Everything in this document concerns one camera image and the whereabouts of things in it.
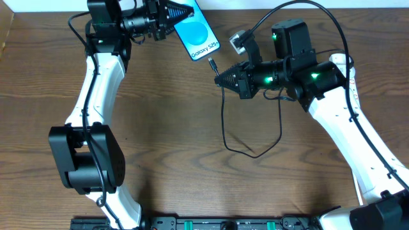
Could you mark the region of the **blue-screen Galaxy smartphone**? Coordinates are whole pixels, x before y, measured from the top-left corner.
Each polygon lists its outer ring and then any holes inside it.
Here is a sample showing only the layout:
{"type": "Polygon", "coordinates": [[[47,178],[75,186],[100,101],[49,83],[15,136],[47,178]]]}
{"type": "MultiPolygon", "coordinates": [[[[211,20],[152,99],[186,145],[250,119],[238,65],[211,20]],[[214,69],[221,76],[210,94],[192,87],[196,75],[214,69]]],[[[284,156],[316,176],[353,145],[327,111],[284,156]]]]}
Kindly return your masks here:
{"type": "Polygon", "coordinates": [[[189,58],[198,61],[220,49],[220,43],[203,15],[196,0],[175,0],[176,3],[191,6],[193,16],[175,25],[175,30],[185,47],[189,58]]]}

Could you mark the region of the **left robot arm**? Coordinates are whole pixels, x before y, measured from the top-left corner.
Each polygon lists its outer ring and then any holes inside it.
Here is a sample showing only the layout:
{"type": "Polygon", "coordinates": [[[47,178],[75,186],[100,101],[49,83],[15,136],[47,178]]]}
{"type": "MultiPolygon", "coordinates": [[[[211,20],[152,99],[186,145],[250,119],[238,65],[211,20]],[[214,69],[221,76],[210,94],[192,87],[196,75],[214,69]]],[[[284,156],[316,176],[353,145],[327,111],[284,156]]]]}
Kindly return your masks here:
{"type": "Polygon", "coordinates": [[[84,35],[86,76],[71,115],[49,132],[49,145],[61,181],[95,202],[105,213],[102,224],[87,229],[149,229],[127,186],[125,157],[110,125],[119,86],[125,77],[133,44],[166,38],[194,9],[174,1],[144,1],[123,10],[116,0],[88,0],[91,17],[84,35]]]}

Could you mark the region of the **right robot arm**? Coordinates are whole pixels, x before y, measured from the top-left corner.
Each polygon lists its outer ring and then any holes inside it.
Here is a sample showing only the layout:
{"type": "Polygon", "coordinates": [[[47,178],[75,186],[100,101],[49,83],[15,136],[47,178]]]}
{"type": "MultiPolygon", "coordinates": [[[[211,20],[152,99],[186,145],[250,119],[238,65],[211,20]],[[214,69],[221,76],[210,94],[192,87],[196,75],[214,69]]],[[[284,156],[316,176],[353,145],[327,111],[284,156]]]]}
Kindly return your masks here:
{"type": "Polygon", "coordinates": [[[346,60],[319,63],[306,23],[272,26],[276,60],[263,61],[250,31],[230,43],[248,60],[216,76],[216,85],[250,99],[261,89],[286,90],[329,134],[355,174],[365,205],[335,208],[310,221],[311,229],[407,229],[408,169],[394,156],[349,89],[346,60]]]}

